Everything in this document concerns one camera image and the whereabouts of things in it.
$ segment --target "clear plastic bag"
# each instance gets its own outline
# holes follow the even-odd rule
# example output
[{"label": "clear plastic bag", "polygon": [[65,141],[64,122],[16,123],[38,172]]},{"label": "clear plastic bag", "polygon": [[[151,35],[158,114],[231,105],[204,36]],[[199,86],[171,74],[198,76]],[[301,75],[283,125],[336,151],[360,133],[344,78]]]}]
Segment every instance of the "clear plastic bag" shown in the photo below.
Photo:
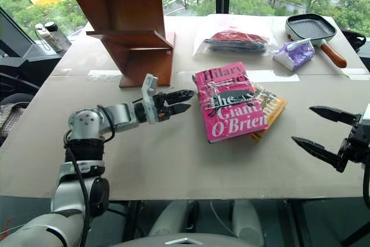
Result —
[{"label": "clear plastic bag", "polygon": [[277,49],[269,21],[263,17],[210,14],[194,39],[193,55],[215,52],[263,55]]}]

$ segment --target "red object in plastic bag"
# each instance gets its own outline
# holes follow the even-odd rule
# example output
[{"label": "red object in plastic bag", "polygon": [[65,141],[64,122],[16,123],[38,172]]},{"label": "red object in plastic bag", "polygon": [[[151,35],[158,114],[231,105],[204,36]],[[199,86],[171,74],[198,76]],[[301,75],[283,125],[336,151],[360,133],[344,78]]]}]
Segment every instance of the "red object in plastic bag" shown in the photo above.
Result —
[{"label": "red object in plastic bag", "polygon": [[234,30],[224,30],[214,34],[211,39],[213,40],[237,40],[238,42],[260,42],[267,43],[268,39],[254,34],[245,34]]}]

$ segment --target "wooden stand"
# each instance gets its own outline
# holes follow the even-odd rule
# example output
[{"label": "wooden stand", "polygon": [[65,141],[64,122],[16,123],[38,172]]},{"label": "wooden stand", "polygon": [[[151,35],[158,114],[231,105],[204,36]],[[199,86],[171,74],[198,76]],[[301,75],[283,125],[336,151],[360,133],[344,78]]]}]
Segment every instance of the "wooden stand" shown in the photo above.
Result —
[{"label": "wooden stand", "polygon": [[162,0],[77,0],[122,72],[120,87],[141,86],[145,74],[169,86],[175,33],[165,32]]}]

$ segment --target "white table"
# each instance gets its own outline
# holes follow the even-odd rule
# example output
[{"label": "white table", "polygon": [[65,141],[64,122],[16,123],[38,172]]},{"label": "white table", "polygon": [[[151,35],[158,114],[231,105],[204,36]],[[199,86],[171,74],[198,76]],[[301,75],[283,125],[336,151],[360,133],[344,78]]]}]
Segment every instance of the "white table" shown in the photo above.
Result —
[{"label": "white table", "polygon": [[[284,17],[267,17],[280,45],[286,41]],[[159,91],[196,90],[191,73],[243,61],[247,70],[289,71],[271,57],[209,55],[193,59],[200,17],[167,17],[176,31],[172,85]],[[346,76],[321,50],[297,71],[297,82],[262,85],[288,100],[286,110],[265,137],[208,144],[198,100],[186,113],[160,124],[116,134],[105,146],[104,176],[113,200],[203,198],[317,198],[362,195],[363,170],[348,163],[342,174],[298,147],[292,135],[337,152],[350,127],[325,120],[308,107],[328,105],[362,113],[369,103],[369,75],[339,32],[331,41],[360,75]],[[109,75],[89,75],[108,70]],[[0,148],[0,195],[51,197],[64,162],[62,136],[68,116],[79,108],[112,105],[140,97],[139,89],[119,89],[117,67],[97,39],[82,36],[41,87]]]}]

